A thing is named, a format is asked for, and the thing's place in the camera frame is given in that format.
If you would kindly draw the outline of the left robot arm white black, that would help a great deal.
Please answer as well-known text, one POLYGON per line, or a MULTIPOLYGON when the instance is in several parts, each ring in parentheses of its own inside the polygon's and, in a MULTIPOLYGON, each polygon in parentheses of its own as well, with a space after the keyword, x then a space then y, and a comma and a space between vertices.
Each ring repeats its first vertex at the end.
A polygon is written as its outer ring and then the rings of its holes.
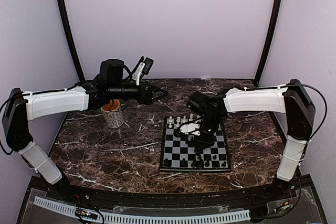
POLYGON ((14 88, 1 105, 2 126, 9 151, 22 159, 48 184, 63 201, 74 197, 61 169, 36 143, 30 133, 29 123, 56 118, 73 111, 91 111, 112 100, 134 100, 151 105, 167 96, 168 92, 143 79, 153 65, 150 58, 141 57, 133 70, 120 59, 101 63, 99 73, 92 80, 79 81, 69 88, 22 91, 14 88))

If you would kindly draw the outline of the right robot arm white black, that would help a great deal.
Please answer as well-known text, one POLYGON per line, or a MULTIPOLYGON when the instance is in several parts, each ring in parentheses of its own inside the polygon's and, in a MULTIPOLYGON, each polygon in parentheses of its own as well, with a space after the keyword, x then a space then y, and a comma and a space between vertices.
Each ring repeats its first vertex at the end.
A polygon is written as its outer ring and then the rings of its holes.
POLYGON ((297 79, 273 87, 223 88, 212 95, 194 92, 187 107, 197 114, 193 120, 183 120, 178 127, 182 134, 194 134, 195 151, 213 146, 213 135, 228 114, 260 112, 267 114, 282 143, 285 145, 277 169, 274 184, 268 188, 273 200, 280 199, 288 191, 291 181, 306 156, 309 143, 325 122, 322 118, 315 127, 316 106, 308 89, 315 91, 323 101, 321 91, 297 79))

